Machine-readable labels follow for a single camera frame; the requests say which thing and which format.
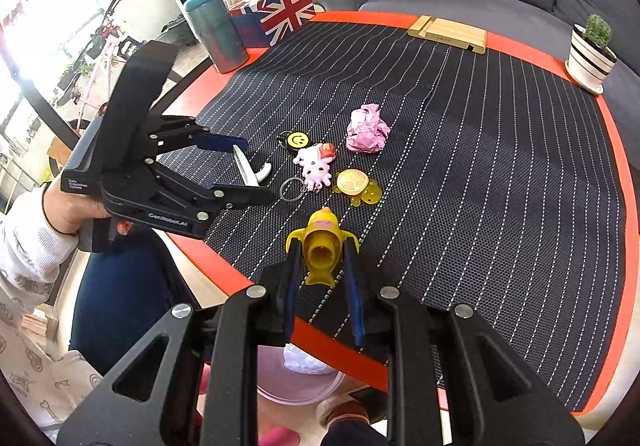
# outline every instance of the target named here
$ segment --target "pink octopus toy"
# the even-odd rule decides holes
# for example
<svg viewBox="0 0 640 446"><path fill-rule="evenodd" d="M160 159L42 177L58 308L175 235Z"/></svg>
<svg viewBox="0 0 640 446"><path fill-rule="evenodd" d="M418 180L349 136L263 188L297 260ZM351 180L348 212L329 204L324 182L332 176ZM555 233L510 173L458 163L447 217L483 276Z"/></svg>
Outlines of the pink octopus toy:
<svg viewBox="0 0 640 446"><path fill-rule="evenodd" d="M330 142L321 142L308 148L300 148L298 155L293 159L294 164L305 166L314 161L330 163L335 159L335 146Z"/></svg>
<svg viewBox="0 0 640 446"><path fill-rule="evenodd" d="M305 186L309 191L319 190L323 185L331 185L331 174L329 173L329 165L322 160L306 161L302 168L302 177L305 180Z"/></svg>

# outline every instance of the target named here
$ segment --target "white sleeve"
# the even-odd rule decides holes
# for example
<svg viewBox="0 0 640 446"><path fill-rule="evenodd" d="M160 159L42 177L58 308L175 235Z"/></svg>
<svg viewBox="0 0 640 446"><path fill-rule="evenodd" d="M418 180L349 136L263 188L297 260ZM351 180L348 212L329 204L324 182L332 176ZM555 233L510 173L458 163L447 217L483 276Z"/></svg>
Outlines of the white sleeve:
<svg viewBox="0 0 640 446"><path fill-rule="evenodd" d="M0 319L15 327L49 297L60 264L78 244L47 221L44 190L20 195L0 224Z"/></svg>

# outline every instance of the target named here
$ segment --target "blue jeans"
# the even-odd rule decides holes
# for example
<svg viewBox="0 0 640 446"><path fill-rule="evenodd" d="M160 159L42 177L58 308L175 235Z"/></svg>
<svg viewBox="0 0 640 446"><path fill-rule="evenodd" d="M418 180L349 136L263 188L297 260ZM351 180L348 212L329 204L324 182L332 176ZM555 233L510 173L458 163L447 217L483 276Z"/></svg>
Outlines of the blue jeans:
<svg viewBox="0 0 640 446"><path fill-rule="evenodd" d="M76 299L71 349L100 374L175 304L200 308L162 239L133 227L89 258Z"/></svg>
<svg viewBox="0 0 640 446"><path fill-rule="evenodd" d="M340 421L326 433L320 446L385 446L386 437L360 421Z"/></svg>

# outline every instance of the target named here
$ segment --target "person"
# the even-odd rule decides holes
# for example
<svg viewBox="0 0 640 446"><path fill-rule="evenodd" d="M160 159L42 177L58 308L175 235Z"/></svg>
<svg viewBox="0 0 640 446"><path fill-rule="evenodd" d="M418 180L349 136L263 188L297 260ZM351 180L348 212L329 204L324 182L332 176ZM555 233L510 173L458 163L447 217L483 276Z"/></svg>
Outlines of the person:
<svg viewBox="0 0 640 446"><path fill-rule="evenodd" d="M22 317L49 297L82 222L109 216L100 202L64 193L58 178L20 195L0 224L0 370L54 442L76 406L160 317L180 302L199 307L160 237L119 221L109 250L88 261L69 352L47 356L20 330Z"/></svg>
<svg viewBox="0 0 640 446"><path fill-rule="evenodd" d="M327 430L321 446L385 446L386 437L370 426L386 417L386 394L371 387L329 397L316 407Z"/></svg>

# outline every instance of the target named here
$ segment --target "hand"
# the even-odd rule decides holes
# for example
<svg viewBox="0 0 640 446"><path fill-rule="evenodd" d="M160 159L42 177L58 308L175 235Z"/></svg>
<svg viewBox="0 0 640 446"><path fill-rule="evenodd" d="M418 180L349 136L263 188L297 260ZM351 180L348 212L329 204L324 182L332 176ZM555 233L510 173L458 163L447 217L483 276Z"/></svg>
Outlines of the hand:
<svg viewBox="0 0 640 446"><path fill-rule="evenodd" d="M57 232L72 235L85 220L111 217L100 201L88 195L63 192L60 189L60 178L61 175L58 175L54 179L42 199L47 220ZM126 235L131 226L131 222L119 220L118 232Z"/></svg>

